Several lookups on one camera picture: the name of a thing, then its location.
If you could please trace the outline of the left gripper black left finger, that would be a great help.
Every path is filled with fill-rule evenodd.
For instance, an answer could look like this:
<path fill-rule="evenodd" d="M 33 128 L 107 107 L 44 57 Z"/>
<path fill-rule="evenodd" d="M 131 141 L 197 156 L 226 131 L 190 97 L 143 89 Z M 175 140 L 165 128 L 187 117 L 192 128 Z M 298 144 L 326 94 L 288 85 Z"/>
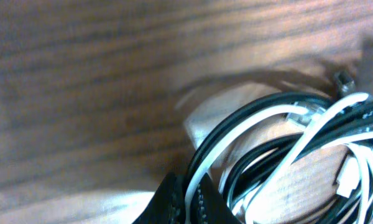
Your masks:
<path fill-rule="evenodd" d="M 169 172 L 132 224 L 183 224 L 185 203 L 182 185 L 183 176 Z"/>

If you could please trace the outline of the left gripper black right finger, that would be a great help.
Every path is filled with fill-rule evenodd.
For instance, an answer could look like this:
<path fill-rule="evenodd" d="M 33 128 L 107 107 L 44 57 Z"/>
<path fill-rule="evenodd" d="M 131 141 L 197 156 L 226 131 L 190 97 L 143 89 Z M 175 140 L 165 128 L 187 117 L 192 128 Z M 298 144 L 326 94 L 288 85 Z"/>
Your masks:
<path fill-rule="evenodd" d="M 205 174 L 195 192 L 195 224 L 241 224 Z"/>

